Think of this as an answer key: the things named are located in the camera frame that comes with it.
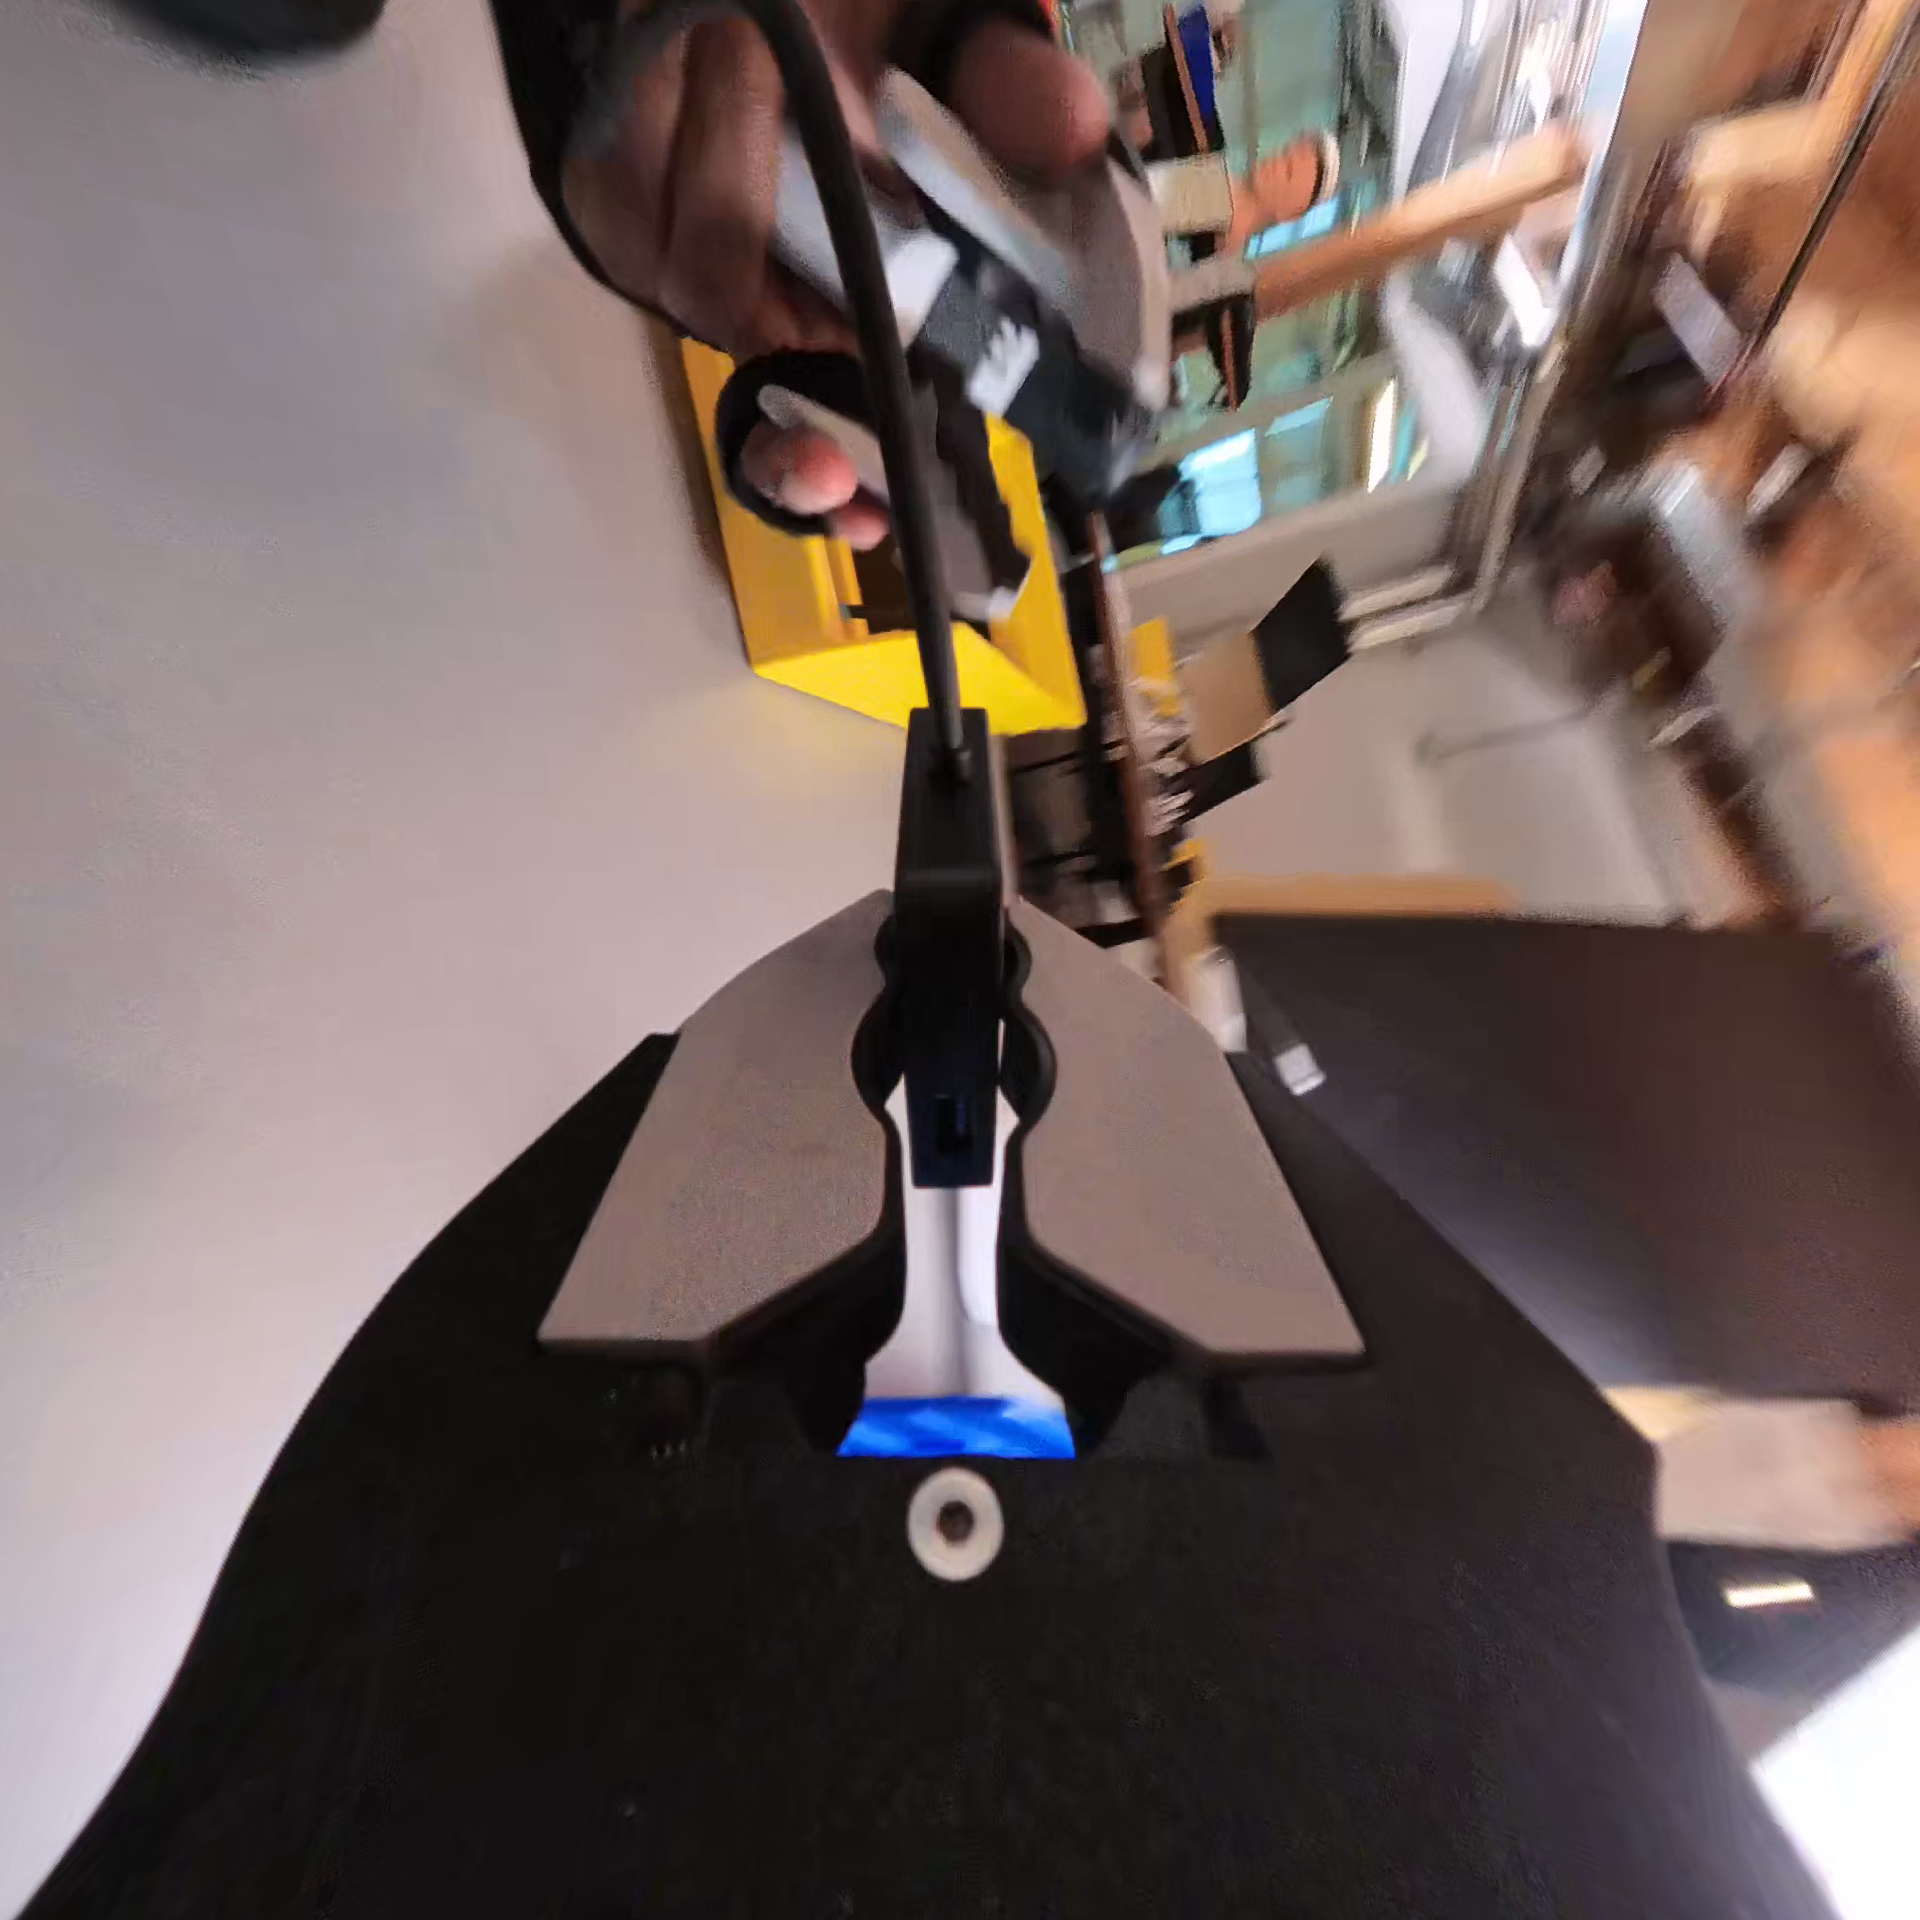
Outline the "person's left hand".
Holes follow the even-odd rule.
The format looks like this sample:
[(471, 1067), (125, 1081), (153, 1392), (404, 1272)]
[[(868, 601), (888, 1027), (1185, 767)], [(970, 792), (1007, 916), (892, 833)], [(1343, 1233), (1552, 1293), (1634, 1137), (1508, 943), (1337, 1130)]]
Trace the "person's left hand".
[[(530, 176), (583, 272), (733, 362), (818, 375), (871, 426), (858, 341), (771, 252), (786, 98), (744, 16), (677, 34), (646, 62), (610, 60), (649, 4), (496, 1), (492, 28)], [(1113, 142), (1095, 72), (1043, 4), (809, 1), (858, 150), (878, 152), (873, 98), (897, 69), (1012, 178), (1068, 180)]]

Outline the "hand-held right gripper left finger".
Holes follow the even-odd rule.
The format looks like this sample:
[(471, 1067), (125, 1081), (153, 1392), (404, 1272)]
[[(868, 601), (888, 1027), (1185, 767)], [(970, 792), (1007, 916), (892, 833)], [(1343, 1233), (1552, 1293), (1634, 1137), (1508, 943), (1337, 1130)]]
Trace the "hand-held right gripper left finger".
[(818, 1309), (865, 1366), (900, 1324), (900, 1139), (856, 1041), (894, 899), (865, 891), (719, 985), (665, 1065), (540, 1322), (551, 1352), (716, 1363)]

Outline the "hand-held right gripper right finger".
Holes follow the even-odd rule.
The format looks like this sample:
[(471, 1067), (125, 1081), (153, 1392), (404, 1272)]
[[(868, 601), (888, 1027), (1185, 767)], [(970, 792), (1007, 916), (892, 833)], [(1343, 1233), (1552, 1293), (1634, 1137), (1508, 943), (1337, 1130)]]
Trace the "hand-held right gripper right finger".
[(998, 1324), (1039, 1377), (1337, 1369), (1363, 1354), (1208, 1027), (1030, 904), (1013, 985)]

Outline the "black wood-framed board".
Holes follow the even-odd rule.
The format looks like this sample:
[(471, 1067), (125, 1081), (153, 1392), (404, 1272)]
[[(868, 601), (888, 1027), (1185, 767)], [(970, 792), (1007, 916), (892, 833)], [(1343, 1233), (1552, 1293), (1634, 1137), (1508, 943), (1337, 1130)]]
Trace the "black wood-framed board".
[(1206, 876), (1163, 957), (1596, 1384), (1915, 1413), (1915, 1038), (1830, 933)]

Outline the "blue storage bin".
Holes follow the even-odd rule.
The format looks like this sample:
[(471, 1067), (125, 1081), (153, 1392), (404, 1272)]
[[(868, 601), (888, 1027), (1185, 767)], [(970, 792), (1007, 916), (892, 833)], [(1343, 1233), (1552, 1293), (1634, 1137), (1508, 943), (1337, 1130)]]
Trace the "blue storage bin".
[(1010, 1395), (913, 1395), (864, 1404), (835, 1452), (868, 1460), (1068, 1461), (1075, 1455), (1075, 1442), (1055, 1404)]

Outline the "yellow storage bin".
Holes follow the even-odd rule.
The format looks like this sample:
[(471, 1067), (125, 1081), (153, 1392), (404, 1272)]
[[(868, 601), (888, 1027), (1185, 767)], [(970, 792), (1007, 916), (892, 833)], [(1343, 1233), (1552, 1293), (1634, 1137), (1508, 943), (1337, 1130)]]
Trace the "yellow storage bin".
[[(698, 341), (684, 341), (679, 353), (752, 671), (901, 727), (924, 704), (926, 687), (917, 641), (904, 621), (894, 552), (856, 552), (835, 538), (791, 538), (740, 506), (725, 488), (711, 431), (731, 360)], [(987, 422), (987, 445), (1030, 567), (1007, 616), (984, 628), (953, 626), (961, 706), (984, 709), (1000, 735), (1071, 732), (1085, 724), (1088, 706), (1034, 456), (1000, 419)]]

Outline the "black adapter hub with cable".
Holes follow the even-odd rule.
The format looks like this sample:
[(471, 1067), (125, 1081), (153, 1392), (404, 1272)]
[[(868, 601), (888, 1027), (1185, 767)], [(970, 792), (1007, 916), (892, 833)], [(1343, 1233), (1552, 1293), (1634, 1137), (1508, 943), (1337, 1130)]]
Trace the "black adapter hub with cable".
[(979, 751), (986, 713), (960, 704), (937, 519), (879, 236), (826, 53), (799, 4), (747, 1), (818, 191), (858, 339), (876, 448), (924, 674), (908, 724), (894, 873), (897, 1057), (921, 1187), (982, 1187), (995, 1162), (1001, 880)]

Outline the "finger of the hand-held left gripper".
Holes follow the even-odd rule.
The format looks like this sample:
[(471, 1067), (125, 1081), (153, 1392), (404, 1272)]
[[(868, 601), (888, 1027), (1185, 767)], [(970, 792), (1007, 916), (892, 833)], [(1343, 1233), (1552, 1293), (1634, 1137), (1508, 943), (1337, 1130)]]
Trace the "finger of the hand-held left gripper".
[(1016, 176), (897, 66), (876, 83), (873, 124), (882, 154), (947, 224), (1038, 296), (1074, 293), (1070, 185)]
[(1161, 413), (1173, 358), (1170, 258), (1158, 204), (1123, 156), (1099, 156), (1070, 181), (1068, 261), (1082, 358)]

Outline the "wooden post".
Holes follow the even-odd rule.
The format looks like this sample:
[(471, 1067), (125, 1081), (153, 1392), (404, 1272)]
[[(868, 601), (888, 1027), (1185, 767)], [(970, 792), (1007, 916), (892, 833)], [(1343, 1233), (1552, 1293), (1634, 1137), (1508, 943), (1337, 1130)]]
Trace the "wooden post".
[(1553, 124), (1498, 154), (1406, 191), (1362, 222), (1280, 252), (1247, 283), (1255, 320), (1272, 320), (1348, 286), (1373, 286), (1454, 241), (1492, 241), (1526, 211), (1580, 185), (1587, 142)]

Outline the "black tilted monitor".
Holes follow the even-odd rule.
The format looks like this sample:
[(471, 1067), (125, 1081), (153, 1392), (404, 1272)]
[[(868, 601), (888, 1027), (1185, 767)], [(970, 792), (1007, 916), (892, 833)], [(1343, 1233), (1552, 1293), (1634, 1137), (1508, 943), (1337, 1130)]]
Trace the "black tilted monitor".
[(1272, 732), (1349, 658), (1331, 564), (1316, 560), (1259, 619), (1208, 640), (1176, 670), (1193, 763), (1229, 755)]

